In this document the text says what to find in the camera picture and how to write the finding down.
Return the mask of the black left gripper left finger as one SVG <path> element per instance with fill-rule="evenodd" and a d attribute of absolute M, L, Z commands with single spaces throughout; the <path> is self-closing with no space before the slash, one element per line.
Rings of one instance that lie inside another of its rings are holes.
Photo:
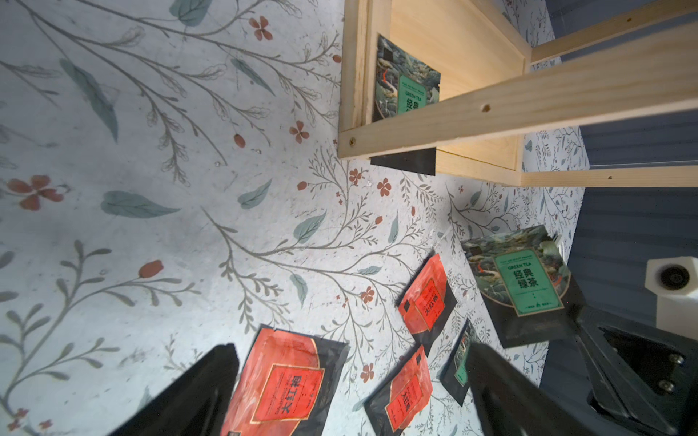
<path fill-rule="evenodd" d="M 112 434 L 219 435 L 238 370 L 236 347 L 216 345 Z"/>

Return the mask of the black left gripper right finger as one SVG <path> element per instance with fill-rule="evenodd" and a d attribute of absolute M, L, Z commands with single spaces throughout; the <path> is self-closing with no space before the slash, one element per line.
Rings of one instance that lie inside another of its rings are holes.
<path fill-rule="evenodd" d="M 483 434 L 593 434 L 490 346 L 471 345 L 466 370 Z"/>

